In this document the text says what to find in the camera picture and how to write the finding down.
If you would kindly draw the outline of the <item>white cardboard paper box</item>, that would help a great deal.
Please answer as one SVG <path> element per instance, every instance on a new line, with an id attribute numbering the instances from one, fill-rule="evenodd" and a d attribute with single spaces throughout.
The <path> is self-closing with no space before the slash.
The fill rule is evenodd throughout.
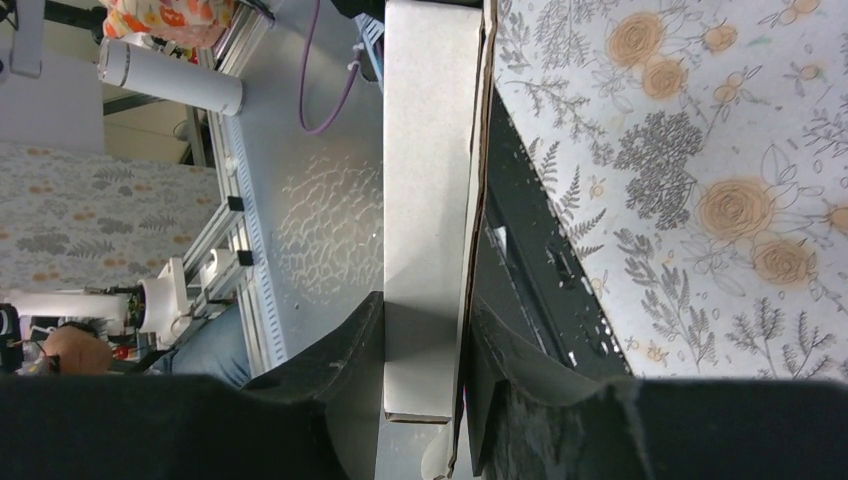
<path id="1" fill-rule="evenodd" d="M 424 479 L 457 455 L 459 370 L 491 84 L 492 1 L 390 1 L 383 87 L 383 408 L 435 424 Z"/>

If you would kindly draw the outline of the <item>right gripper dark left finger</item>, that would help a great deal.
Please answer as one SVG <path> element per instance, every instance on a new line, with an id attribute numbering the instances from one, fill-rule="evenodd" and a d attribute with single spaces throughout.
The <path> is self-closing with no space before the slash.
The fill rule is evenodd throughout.
<path id="1" fill-rule="evenodd" d="M 209 376 L 1 380 L 5 479 L 371 479 L 384 304 L 241 389 Z"/>

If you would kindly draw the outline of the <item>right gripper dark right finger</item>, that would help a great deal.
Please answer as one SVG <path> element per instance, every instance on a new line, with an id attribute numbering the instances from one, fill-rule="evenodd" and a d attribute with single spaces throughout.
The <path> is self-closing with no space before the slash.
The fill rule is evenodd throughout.
<path id="1" fill-rule="evenodd" d="M 843 479 L 847 388 L 611 378 L 563 366 L 483 309 L 467 389 L 486 479 Z"/>

